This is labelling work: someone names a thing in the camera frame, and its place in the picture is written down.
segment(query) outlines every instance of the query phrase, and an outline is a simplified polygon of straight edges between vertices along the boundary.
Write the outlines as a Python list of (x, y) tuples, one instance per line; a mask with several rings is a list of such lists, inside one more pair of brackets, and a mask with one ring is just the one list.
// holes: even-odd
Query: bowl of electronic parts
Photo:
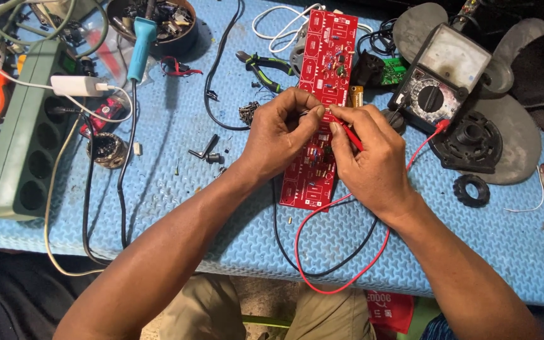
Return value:
[[(112, 0), (106, 7), (110, 26), (122, 37), (135, 43), (133, 22), (145, 18), (147, 0)], [(155, 57), (181, 56), (198, 38), (196, 12), (186, 0), (155, 0), (152, 18), (156, 22), (156, 41), (150, 45)]]

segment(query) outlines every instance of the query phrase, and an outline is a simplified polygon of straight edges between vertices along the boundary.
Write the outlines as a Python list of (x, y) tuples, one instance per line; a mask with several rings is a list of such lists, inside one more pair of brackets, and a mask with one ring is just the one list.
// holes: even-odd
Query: red cloth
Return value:
[(398, 333), (408, 334), (415, 302), (412, 295), (366, 291), (371, 324)]

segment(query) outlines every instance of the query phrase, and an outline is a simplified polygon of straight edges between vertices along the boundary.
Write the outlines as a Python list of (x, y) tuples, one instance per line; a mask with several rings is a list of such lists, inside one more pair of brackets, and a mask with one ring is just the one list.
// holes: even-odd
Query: blue textured mat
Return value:
[[(232, 0), (193, 0), (202, 21), (201, 40), (188, 58), (192, 68), (208, 71), (221, 34), (236, 9)], [(256, 93), (250, 87), (254, 76), (245, 71), (234, 56), (238, 50), (267, 55), (268, 41), (251, 31), (251, 20), (265, 9), (277, 5), (271, 1), (247, 1), (245, 11), (232, 29), (212, 89), (220, 103), (212, 102), (213, 112), (225, 123), (240, 125), (237, 107), (249, 101), (266, 101), (267, 93)], [(296, 9), (305, 2), (294, 3)], [(386, 17), (382, 13), (341, 6), (347, 14), (367, 16), (361, 22), (378, 27)], [(273, 35), (288, 22), (286, 12), (272, 13), (259, 25), (262, 33)], [(288, 51), (278, 55), (287, 58)], [(296, 77), (279, 71), (266, 71), (270, 78), (284, 87), (294, 85)], [(158, 66), (150, 71), (154, 79), (139, 88), (140, 120), (136, 141), (143, 145), (143, 156), (135, 157), (125, 177), (129, 235), (135, 239), (145, 228), (192, 196), (198, 187), (213, 180), (219, 166), (208, 165), (187, 150), (199, 150), (213, 133), (221, 138), (214, 149), (230, 148), (226, 165), (240, 155), (247, 132), (233, 133), (212, 122), (202, 106), (204, 76), (195, 74), (178, 79), (162, 76)], [(365, 101), (385, 108), (388, 93), (369, 93)], [(129, 124), (116, 133), (127, 139)], [(424, 135), (409, 128), (404, 135), (407, 155), (424, 140)], [(179, 176), (173, 172), (180, 158)], [(85, 140), (75, 138), (60, 166), (53, 198), (51, 243), (56, 253), (83, 254), (81, 215), (85, 175), (87, 173)], [(415, 188), (425, 197), (440, 219), (481, 254), (527, 303), (544, 305), (544, 205), (534, 211), (510, 213), (503, 210), (534, 207), (540, 200), (538, 178), (533, 176), (515, 186), (491, 186), (490, 204), (471, 209), (460, 204), (452, 194), (455, 171), (441, 168), (428, 147), (421, 152), (409, 174)], [(118, 171), (96, 167), (92, 189), (90, 221), (93, 233), (91, 247), (95, 253), (112, 258), (120, 250), (120, 213), (116, 193)], [(347, 194), (339, 182), (334, 197)], [(223, 228), (206, 255), (199, 270), (233, 275), (261, 276), (297, 280), (298, 274), (283, 259), (275, 242), (272, 228), (271, 188), (264, 186), (248, 202), (238, 208)], [(280, 237), (292, 257), (293, 240), (299, 222), (308, 211), (279, 206)], [(293, 223), (287, 220), (292, 217)], [(327, 269), (349, 255), (366, 235), (373, 217), (358, 202), (334, 207), (329, 213), (315, 216), (302, 233), (300, 248), (306, 270)], [(26, 223), (0, 220), (0, 247), (44, 252), (43, 219)], [(347, 265), (320, 282), (346, 282), (367, 265), (381, 246), (386, 227), (380, 225), (363, 251)], [(419, 264), (406, 245), (392, 234), (388, 247), (377, 264), (357, 282), (358, 286), (414, 295), (431, 296), (432, 292)]]

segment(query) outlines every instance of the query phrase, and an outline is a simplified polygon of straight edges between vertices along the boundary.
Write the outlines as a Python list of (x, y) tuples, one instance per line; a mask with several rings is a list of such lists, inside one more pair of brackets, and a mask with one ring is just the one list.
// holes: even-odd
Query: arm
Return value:
[[(285, 122), (304, 111), (290, 131)], [(230, 214), (291, 163), (324, 112), (314, 96), (295, 88), (258, 108), (241, 157), (121, 252), (72, 305), (54, 340), (138, 339), (193, 274)]]
[(510, 286), (412, 189), (404, 166), (405, 142), (377, 108), (335, 106), (331, 111), (354, 124), (364, 147), (354, 156), (345, 131), (333, 123), (340, 178), (409, 246), (455, 335), (460, 340), (541, 339), (532, 314)]

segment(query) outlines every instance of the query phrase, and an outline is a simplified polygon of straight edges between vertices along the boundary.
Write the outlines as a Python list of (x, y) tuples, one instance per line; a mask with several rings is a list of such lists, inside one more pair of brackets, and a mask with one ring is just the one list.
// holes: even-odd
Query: floor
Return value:
[[(236, 286), (244, 315), (270, 316), (278, 320), (292, 320), (295, 316), (298, 283), (284, 280), (231, 276)], [(159, 340), (161, 315), (142, 329), (140, 340)], [(269, 340), (283, 340), (286, 329), (259, 325), (246, 325), (246, 340), (258, 340), (268, 332)]]

